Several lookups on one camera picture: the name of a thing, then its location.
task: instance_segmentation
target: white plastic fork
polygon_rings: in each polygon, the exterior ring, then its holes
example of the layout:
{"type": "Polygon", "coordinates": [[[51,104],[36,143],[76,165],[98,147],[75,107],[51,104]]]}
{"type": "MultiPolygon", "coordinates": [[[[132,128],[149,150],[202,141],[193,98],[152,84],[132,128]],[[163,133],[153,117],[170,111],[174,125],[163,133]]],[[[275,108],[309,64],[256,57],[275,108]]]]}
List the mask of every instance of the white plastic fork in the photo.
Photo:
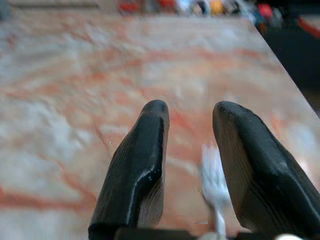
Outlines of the white plastic fork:
{"type": "Polygon", "coordinates": [[[218,147],[202,146],[202,193],[215,215],[215,231],[218,236],[226,235],[224,210],[231,205],[231,199],[220,159],[218,147]]]}

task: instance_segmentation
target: pink marble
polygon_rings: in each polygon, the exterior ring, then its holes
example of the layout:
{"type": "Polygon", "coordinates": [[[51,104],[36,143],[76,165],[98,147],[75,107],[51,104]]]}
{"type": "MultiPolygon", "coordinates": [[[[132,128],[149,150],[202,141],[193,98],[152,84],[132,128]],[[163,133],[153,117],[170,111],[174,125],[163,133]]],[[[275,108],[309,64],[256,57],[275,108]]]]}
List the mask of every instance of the pink marble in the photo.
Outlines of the pink marble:
{"type": "Polygon", "coordinates": [[[87,239],[111,157],[153,99],[170,114],[158,228],[212,230],[198,166],[221,100],[258,114],[320,189],[319,118],[249,21],[33,12],[0,25],[0,239],[87,239]]]}

